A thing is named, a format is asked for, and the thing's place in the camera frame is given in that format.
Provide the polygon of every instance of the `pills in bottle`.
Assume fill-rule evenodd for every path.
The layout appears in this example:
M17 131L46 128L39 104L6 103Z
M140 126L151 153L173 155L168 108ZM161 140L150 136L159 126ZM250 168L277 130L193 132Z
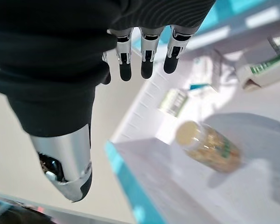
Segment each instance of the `pills in bottle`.
M232 172L240 166L240 150L206 124L183 123L176 132L175 140L189 157L218 172Z

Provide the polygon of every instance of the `black sleeve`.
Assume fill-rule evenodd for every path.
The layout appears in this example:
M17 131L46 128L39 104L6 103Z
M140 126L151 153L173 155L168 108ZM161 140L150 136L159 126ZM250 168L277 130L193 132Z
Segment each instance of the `black sleeve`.
M0 0L0 92L23 129L53 137L90 123L116 47L106 30L130 0Z

